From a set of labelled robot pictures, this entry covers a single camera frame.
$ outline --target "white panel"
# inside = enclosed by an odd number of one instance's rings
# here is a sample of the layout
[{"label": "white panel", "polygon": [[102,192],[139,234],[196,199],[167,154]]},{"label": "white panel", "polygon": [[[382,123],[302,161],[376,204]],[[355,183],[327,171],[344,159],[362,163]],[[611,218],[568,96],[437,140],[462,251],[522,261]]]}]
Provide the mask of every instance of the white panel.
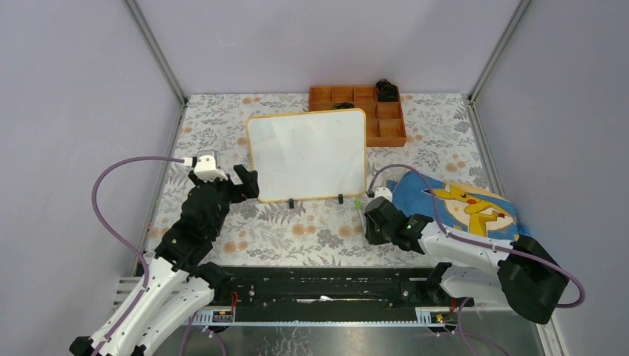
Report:
[{"label": "white panel", "polygon": [[[123,1],[0,1],[0,108],[0,353],[67,356],[133,260],[92,212],[94,180],[167,154],[179,103]],[[102,213],[134,245],[160,168],[102,183]]]},{"label": "white panel", "polygon": [[555,311],[570,356],[627,354],[628,13],[534,1],[477,103],[519,219],[586,288]]},{"label": "white panel", "polygon": [[466,93],[518,0],[140,0],[192,93],[373,84]]},{"label": "white panel", "polygon": [[365,125],[360,109],[250,118],[247,135],[260,201],[362,194]]}]

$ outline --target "whiteboard frame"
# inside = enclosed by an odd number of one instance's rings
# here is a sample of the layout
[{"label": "whiteboard frame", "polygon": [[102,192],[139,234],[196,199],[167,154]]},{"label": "whiteboard frame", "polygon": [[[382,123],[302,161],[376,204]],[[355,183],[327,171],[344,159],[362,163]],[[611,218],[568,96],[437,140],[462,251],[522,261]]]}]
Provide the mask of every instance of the whiteboard frame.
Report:
[{"label": "whiteboard frame", "polygon": [[[247,142],[248,142],[248,146],[249,146],[249,156],[251,157],[251,166],[252,168],[255,170],[256,166],[255,166],[255,160],[254,160],[254,153],[253,153],[253,148],[251,147],[251,138],[249,137],[249,122],[251,120],[255,120],[255,119],[274,119],[277,117],[281,117],[281,116],[299,116],[299,115],[312,115],[313,113],[338,113],[338,112],[343,112],[343,111],[360,111],[363,114],[363,121],[364,121],[364,189],[358,193],[354,193],[354,194],[343,194],[343,197],[357,197],[360,195],[363,195],[367,192],[367,169],[368,169],[368,165],[367,165],[367,115],[365,113],[365,111],[363,111],[363,109],[360,108],[353,108],[353,109],[340,109],[340,110],[324,110],[324,111],[306,111],[306,112],[302,112],[302,113],[276,113],[276,114],[272,114],[272,115],[257,115],[257,116],[250,116],[247,121],[245,122],[245,131],[247,134]],[[258,197],[258,200],[264,203],[269,203],[269,202],[288,202],[290,199],[293,200],[316,200],[316,199],[328,199],[328,198],[338,198],[338,195],[329,195],[329,196],[321,196],[321,197],[295,197],[295,198],[288,198],[288,199],[278,199],[278,200],[264,200],[260,197]]]}]

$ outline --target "wooden compartment box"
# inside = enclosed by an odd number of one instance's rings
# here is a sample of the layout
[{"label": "wooden compartment box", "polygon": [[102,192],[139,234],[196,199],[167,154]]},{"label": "wooden compartment box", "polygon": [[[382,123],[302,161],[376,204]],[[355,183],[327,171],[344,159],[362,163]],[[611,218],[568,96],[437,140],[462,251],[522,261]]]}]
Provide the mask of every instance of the wooden compartment box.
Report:
[{"label": "wooden compartment box", "polygon": [[375,86],[343,85],[310,87],[308,111],[332,110],[342,102],[351,102],[367,116],[367,146],[402,147],[406,144],[406,129],[402,104],[378,102]]}]

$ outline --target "floral tablecloth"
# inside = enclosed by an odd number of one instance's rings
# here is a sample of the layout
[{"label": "floral tablecloth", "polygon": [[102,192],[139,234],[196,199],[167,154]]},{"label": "floral tablecloth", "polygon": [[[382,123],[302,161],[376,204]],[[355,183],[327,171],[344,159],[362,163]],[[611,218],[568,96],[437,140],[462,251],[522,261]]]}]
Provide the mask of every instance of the floral tablecloth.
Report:
[{"label": "floral tablecloth", "polygon": [[[403,94],[407,141],[402,148],[368,148],[368,174],[390,163],[406,163],[441,180],[488,188],[461,94]],[[222,169],[251,169],[245,122],[252,115],[307,111],[308,94],[193,95],[182,121],[175,157],[209,149],[220,153]],[[153,257],[162,235],[179,219],[194,185],[188,169],[170,165],[148,232],[145,256]],[[383,173],[399,179],[404,170]],[[233,204],[221,235],[204,262],[231,266],[434,266],[445,261],[405,252],[393,245],[369,245],[351,200],[336,199]]]}]

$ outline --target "green marker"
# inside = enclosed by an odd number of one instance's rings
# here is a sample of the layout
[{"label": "green marker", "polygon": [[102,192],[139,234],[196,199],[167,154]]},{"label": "green marker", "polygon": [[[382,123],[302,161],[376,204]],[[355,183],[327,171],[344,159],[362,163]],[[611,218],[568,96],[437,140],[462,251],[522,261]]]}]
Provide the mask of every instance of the green marker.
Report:
[{"label": "green marker", "polygon": [[360,203],[358,198],[354,199],[354,205],[356,205],[356,210],[358,210],[358,219],[360,219],[360,224],[363,226],[363,233],[367,229],[367,223],[365,221],[365,214],[363,213],[363,205]]}]

